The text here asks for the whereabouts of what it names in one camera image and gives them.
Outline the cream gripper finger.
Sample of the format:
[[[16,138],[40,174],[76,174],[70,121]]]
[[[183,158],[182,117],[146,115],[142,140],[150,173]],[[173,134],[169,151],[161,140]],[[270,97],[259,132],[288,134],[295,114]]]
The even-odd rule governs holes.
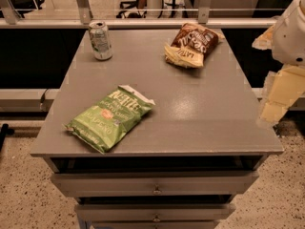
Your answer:
[[[305,67],[285,64],[277,73],[268,72],[259,103],[257,125],[273,127],[305,94]]]
[[[273,45],[273,32],[275,26],[270,26],[261,35],[259,35],[253,42],[252,47],[258,50],[270,50]]]

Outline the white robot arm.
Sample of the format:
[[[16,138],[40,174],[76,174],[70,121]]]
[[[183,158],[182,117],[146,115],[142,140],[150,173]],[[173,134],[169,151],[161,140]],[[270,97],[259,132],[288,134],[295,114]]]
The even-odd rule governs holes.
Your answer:
[[[277,73],[268,72],[259,105],[257,124],[273,127],[305,93],[305,0],[293,0],[252,47],[271,50],[283,64]]]

